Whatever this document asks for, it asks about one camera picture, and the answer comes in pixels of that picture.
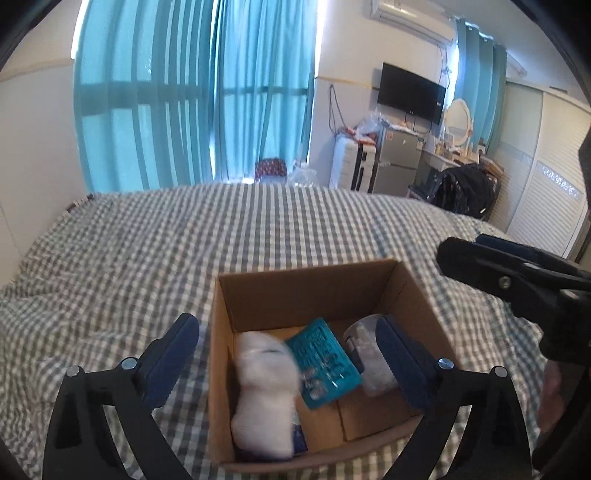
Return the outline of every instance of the gingham bedsheet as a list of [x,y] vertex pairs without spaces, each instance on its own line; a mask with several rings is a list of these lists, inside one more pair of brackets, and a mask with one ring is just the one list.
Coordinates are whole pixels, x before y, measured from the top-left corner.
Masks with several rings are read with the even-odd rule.
[[[216,276],[394,257],[426,293],[464,369],[509,369],[532,442],[544,368],[539,332],[500,300],[443,277],[435,263],[442,240],[480,233],[498,231],[413,200],[320,188],[211,184],[99,195],[38,238],[15,283],[0,290],[0,434],[26,473],[40,479],[67,367],[112,368],[190,312],[200,320],[199,344],[154,417],[193,478],[235,476],[214,467],[206,452]],[[438,474],[449,466],[466,416],[461,412]],[[128,472],[141,477],[111,423]],[[401,446],[288,477],[380,478]]]

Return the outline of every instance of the hand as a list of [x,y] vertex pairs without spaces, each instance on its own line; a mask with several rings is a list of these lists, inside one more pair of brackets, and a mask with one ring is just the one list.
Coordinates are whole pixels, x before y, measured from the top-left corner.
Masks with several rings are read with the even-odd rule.
[[542,388],[542,403],[538,410],[538,427],[540,433],[550,432],[564,413],[564,400],[560,396],[562,375],[558,363],[549,360],[544,370],[544,386]]

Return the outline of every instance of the black clamp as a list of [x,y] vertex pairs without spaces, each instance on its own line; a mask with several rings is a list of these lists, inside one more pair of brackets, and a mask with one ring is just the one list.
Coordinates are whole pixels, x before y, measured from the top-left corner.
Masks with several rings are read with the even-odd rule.
[[115,407],[134,456],[148,480],[190,480],[152,418],[164,405],[199,340],[199,323],[183,313],[139,359],[113,370],[85,373],[70,367],[51,415],[43,459],[44,480],[124,480],[103,405]]
[[542,354],[585,367],[565,413],[532,454],[543,480],[587,478],[591,454],[591,274],[538,248],[490,235],[450,237],[437,251],[442,273],[507,301],[539,325]]
[[508,371],[467,372],[439,362],[439,388],[385,480],[427,480],[449,438],[460,407],[472,406],[446,480],[531,480],[530,446]]

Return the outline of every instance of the cardboard box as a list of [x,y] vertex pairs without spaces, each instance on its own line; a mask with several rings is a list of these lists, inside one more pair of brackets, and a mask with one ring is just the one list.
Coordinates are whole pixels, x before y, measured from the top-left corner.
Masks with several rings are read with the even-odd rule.
[[296,401],[309,451],[289,462],[236,461],[230,420],[239,385],[233,364],[235,337],[262,330],[287,339],[317,317],[336,337],[372,313],[392,313],[435,358],[457,358],[421,290],[405,266],[379,260],[329,267],[221,275],[211,325],[209,455],[225,470],[269,473],[312,468],[373,452],[410,435],[420,420],[399,389],[369,398],[359,387],[329,405],[309,410]]

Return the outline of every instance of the silver refrigerator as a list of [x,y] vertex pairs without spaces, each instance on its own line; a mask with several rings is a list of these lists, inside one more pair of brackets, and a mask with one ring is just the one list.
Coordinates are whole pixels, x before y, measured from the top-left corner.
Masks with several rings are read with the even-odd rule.
[[382,129],[369,191],[406,197],[414,183],[423,139],[416,134],[389,128]]

